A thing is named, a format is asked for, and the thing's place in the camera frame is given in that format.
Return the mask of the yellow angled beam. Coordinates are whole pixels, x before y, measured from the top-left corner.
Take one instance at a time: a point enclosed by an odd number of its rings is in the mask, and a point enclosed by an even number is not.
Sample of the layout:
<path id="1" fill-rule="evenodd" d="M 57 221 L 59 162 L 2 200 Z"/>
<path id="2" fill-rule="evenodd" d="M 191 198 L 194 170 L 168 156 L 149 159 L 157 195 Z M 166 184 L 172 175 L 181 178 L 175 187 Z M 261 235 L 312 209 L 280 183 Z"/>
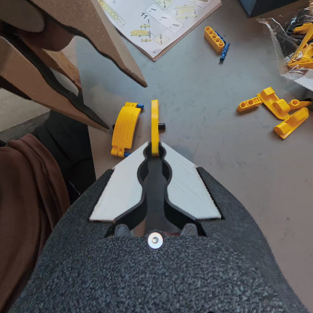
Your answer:
<path id="1" fill-rule="evenodd" d="M 309 110 L 303 107 L 289 116 L 286 120 L 274 127 L 274 132 L 281 138 L 286 139 L 309 117 Z"/>

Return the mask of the yellow beam black pin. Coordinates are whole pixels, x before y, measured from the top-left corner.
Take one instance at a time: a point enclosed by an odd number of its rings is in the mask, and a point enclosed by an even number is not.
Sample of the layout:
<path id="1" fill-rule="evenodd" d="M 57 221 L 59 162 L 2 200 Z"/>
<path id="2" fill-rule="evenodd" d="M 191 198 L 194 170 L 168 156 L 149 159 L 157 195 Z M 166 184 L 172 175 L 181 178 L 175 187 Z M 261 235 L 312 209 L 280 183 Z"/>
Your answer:
<path id="1" fill-rule="evenodd" d="M 159 100 L 151 101 L 151 153 L 159 156 Z"/>

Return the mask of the grey desk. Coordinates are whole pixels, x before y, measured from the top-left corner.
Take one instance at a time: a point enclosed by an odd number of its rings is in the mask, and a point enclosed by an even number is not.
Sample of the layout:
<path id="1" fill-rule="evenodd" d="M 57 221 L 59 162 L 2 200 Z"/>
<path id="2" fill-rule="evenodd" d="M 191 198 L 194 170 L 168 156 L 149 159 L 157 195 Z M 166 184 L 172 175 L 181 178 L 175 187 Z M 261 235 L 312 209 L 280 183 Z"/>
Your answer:
<path id="1" fill-rule="evenodd" d="M 230 43 L 223 64 L 204 38 L 212 27 Z M 148 84 L 142 88 L 111 60 L 76 37 L 84 100 L 113 124 L 125 102 L 147 108 L 133 149 L 150 140 L 151 100 L 166 124 L 161 141 L 224 185 L 257 221 L 289 284 L 312 312 L 312 115 L 287 139 L 264 106 L 238 115 L 241 101 L 265 88 L 290 101 L 306 90 L 280 76 L 264 25 L 248 18 L 238 1 L 222 6 L 156 62 L 129 41 L 127 49 Z"/>

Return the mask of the short yellow beam blue pin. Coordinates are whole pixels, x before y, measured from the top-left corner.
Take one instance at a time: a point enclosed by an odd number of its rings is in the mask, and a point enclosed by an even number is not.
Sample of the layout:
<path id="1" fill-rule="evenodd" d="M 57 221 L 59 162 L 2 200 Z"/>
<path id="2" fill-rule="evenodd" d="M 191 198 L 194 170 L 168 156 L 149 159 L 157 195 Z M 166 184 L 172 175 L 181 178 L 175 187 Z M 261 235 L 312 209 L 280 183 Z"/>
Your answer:
<path id="1" fill-rule="evenodd" d="M 219 56 L 219 63 L 223 64 L 230 47 L 230 43 L 226 42 L 225 39 L 210 26 L 205 27 L 204 38 Z"/>

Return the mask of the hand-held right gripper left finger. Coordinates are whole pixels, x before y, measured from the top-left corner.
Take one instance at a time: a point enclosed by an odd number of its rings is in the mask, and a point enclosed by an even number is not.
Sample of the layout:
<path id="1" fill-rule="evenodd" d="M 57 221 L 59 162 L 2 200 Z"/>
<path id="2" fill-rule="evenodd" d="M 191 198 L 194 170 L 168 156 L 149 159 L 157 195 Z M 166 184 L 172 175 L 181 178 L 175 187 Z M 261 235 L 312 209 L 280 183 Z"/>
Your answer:
<path id="1" fill-rule="evenodd" d="M 89 221 L 116 223 L 142 199 L 143 187 L 139 182 L 139 166 L 145 161 L 144 150 L 149 142 L 141 145 L 114 168 L 107 185 L 97 201 Z"/>

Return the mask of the plastic bag of yellow parts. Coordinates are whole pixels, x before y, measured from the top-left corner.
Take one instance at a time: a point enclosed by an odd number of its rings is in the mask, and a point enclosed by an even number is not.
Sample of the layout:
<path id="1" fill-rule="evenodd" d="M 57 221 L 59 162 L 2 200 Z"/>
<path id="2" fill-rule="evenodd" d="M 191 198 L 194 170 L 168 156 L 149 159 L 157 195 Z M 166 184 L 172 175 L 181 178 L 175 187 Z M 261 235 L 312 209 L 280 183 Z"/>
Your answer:
<path id="1" fill-rule="evenodd" d="M 261 18 L 257 21 L 267 27 L 283 78 L 313 91 L 313 7 Z"/>

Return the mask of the person's left hand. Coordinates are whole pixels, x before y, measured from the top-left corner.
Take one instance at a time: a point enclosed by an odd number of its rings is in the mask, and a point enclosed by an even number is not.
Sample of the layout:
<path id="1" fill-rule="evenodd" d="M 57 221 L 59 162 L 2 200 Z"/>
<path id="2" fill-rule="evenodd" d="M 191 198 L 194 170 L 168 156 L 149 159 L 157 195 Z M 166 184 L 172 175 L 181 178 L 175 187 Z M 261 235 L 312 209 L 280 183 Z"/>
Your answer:
<path id="1" fill-rule="evenodd" d="M 50 51 L 61 51 L 72 41 L 74 35 L 55 21 L 48 19 L 42 32 L 33 33 L 18 30 L 24 42 Z"/>

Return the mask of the short yellow three-hole beam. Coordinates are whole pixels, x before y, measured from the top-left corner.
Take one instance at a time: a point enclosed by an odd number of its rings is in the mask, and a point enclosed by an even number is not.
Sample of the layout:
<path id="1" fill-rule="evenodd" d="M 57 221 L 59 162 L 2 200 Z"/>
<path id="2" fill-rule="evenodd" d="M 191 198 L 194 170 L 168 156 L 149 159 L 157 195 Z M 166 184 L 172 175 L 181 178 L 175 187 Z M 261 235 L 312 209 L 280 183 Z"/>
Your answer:
<path id="1" fill-rule="evenodd" d="M 252 99 L 242 101 L 237 107 L 237 112 L 243 113 L 245 111 L 249 111 L 251 109 L 257 108 L 261 104 L 263 104 L 263 101 L 261 100 L 259 96 L 257 96 Z"/>

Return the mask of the yellow curved panel blue pins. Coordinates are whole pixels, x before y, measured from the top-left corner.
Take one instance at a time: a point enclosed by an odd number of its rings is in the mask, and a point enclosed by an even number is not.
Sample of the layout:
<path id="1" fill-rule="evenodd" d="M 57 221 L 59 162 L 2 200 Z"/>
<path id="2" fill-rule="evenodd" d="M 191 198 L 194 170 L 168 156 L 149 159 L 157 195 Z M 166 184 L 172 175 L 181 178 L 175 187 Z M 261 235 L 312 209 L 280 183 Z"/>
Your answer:
<path id="1" fill-rule="evenodd" d="M 142 110 L 144 105 L 126 102 L 119 112 L 115 126 L 120 127 L 120 132 L 123 134 L 125 150 L 132 148 L 135 127 Z"/>

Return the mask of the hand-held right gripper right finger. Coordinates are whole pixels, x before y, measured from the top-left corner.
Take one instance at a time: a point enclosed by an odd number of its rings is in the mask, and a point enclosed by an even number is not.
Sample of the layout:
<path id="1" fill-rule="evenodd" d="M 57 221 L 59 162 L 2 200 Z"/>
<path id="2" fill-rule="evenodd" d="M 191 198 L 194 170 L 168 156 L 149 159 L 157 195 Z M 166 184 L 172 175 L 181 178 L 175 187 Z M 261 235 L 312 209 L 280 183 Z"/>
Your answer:
<path id="1" fill-rule="evenodd" d="M 193 221 L 221 219 L 198 167 L 164 142 L 160 142 L 159 148 L 166 179 L 165 201 L 174 214 L 181 213 Z"/>

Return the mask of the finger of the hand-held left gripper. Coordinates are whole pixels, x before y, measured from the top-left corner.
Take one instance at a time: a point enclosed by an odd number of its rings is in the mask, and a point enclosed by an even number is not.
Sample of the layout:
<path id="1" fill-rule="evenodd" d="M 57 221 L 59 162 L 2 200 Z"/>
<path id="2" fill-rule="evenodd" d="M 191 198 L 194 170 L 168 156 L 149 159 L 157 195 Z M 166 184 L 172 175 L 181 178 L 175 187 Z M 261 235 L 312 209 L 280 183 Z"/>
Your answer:
<path id="1" fill-rule="evenodd" d="M 91 127 L 109 130 L 107 123 L 84 104 L 82 92 L 76 96 L 67 90 L 27 45 L 13 43 L 1 36 L 1 87 Z"/>
<path id="2" fill-rule="evenodd" d="M 98 53 L 112 60 L 123 73 L 147 88 L 139 66 L 98 1 L 32 0 L 30 3 L 68 32 L 88 40 Z"/>

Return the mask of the small yellow connector piece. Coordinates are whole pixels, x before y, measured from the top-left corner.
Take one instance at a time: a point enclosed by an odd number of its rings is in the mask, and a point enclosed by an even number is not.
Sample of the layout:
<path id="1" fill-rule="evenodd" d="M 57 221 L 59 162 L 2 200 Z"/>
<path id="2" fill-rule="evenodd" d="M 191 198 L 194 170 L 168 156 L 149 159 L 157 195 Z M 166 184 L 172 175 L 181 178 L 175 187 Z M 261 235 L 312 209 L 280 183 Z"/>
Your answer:
<path id="1" fill-rule="evenodd" d="M 308 98 L 303 101 L 300 101 L 298 99 L 293 99 L 288 103 L 288 106 L 290 107 L 290 110 L 297 110 L 303 107 L 310 107 L 313 104 L 312 99 Z"/>

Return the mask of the wooden table leg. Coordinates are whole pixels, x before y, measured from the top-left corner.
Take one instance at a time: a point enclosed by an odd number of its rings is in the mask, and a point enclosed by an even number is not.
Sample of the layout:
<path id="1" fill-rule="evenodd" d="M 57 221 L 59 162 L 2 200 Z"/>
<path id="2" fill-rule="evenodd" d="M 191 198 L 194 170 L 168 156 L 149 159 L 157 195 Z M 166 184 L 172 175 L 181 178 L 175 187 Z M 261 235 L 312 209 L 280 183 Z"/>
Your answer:
<path id="1" fill-rule="evenodd" d="M 72 64 L 62 51 L 42 49 L 48 57 L 48 67 L 67 77 L 81 92 L 80 75 L 78 69 Z"/>

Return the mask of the open white instruction manual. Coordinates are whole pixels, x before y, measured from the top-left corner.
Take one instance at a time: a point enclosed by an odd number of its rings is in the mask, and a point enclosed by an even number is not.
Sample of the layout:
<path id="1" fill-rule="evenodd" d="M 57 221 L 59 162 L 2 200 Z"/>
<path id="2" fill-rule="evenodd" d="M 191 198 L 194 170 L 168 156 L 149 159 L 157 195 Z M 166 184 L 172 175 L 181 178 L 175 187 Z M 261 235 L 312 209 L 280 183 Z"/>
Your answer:
<path id="1" fill-rule="evenodd" d="M 221 7 L 220 0 L 99 0 L 117 31 L 151 60 Z"/>

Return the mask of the blue kit box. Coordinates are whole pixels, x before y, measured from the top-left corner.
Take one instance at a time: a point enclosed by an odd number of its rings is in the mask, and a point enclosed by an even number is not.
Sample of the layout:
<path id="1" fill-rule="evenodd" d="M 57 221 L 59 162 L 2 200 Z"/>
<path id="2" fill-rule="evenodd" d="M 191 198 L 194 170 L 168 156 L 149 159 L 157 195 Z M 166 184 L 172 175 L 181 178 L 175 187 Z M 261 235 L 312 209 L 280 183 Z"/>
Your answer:
<path id="1" fill-rule="evenodd" d="M 260 14 L 289 5 L 296 0 L 239 0 L 248 17 L 256 17 Z"/>

